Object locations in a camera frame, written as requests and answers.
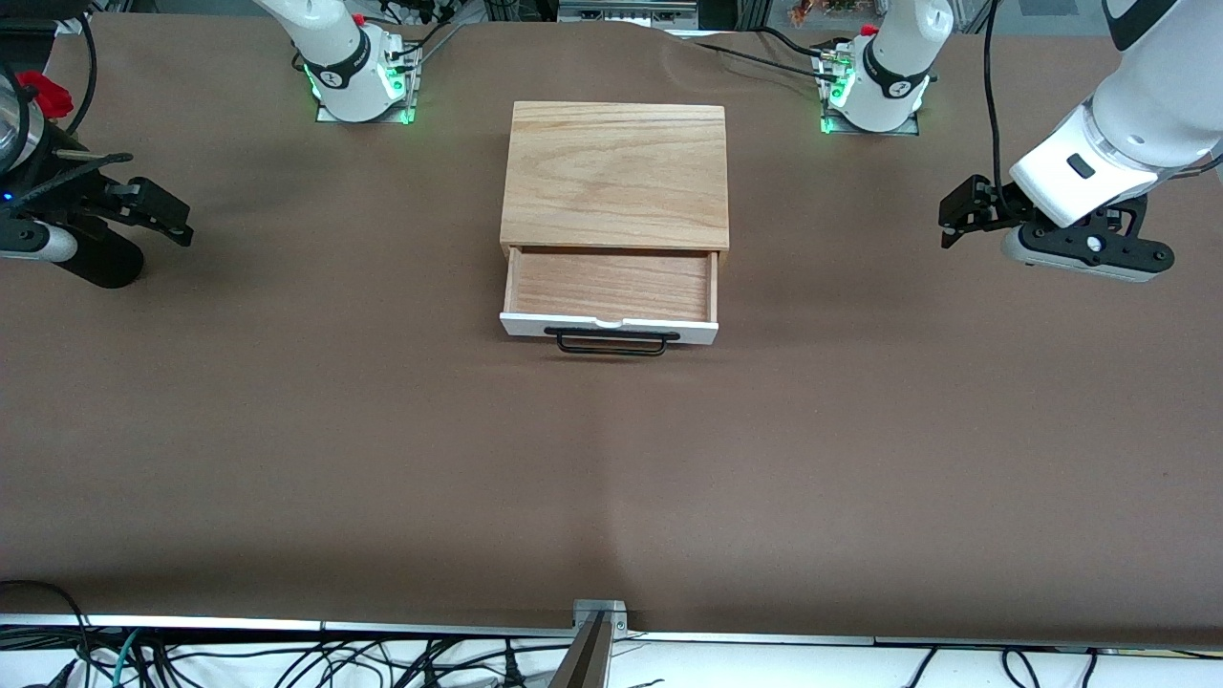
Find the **black band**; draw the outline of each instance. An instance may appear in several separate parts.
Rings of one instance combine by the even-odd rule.
[[[314,78],[319,83],[336,90],[347,88],[352,75],[364,68],[366,62],[369,61],[369,34],[360,29],[357,33],[361,34],[361,44],[357,45],[357,50],[347,59],[334,65],[317,65],[306,60],[306,68],[309,70],[309,73],[314,75]]]
[[[926,75],[929,73],[929,67],[926,67],[920,73],[901,76],[884,67],[874,57],[874,38],[862,49],[862,66],[866,67],[866,73],[871,76],[871,81],[878,83],[879,88],[883,89],[883,97],[893,100],[899,100],[912,93],[914,88],[921,86]]]
[[[1104,2],[1104,18],[1108,20],[1108,33],[1113,37],[1113,45],[1118,50],[1125,50],[1137,43],[1142,35],[1151,31],[1168,10],[1177,4],[1177,0],[1137,0],[1130,9],[1119,17],[1114,17],[1108,11],[1108,2]]]

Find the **black cylinder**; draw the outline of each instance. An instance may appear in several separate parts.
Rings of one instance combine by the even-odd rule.
[[[73,231],[72,235],[77,240],[77,252],[71,258],[55,263],[61,268],[105,288],[127,286],[141,275],[144,253],[125,236],[106,226],[100,240],[79,231]]]

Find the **wooden lid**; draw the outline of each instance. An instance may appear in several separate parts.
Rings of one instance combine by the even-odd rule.
[[[501,244],[725,251],[725,111],[515,103]]]

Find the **white robot link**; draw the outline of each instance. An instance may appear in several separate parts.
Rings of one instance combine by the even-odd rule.
[[[921,106],[953,26],[947,0],[895,0],[874,35],[834,40],[832,60],[815,60],[817,72],[839,77],[822,86],[827,106],[862,131],[899,128]]]
[[[974,175],[943,199],[943,247],[1013,227],[1003,252],[1029,264],[1128,281],[1172,266],[1172,248],[1137,232],[1148,191],[1218,164],[1186,169],[1223,137],[1223,2],[1103,6],[1121,65],[1010,167],[1013,183]]]
[[[397,34],[350,15],[341,0],[254,0],[285,27],[319,103],[340,121],[378,119],[410,97],[411,68]]]

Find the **open drawer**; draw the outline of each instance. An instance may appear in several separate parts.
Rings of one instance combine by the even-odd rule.
[[[665,351],[718,334],[717,252],[514,246],[509,262],[509,334],[553,336],[564,351],[566,341],[576,349],[594,339],[657,341]]]

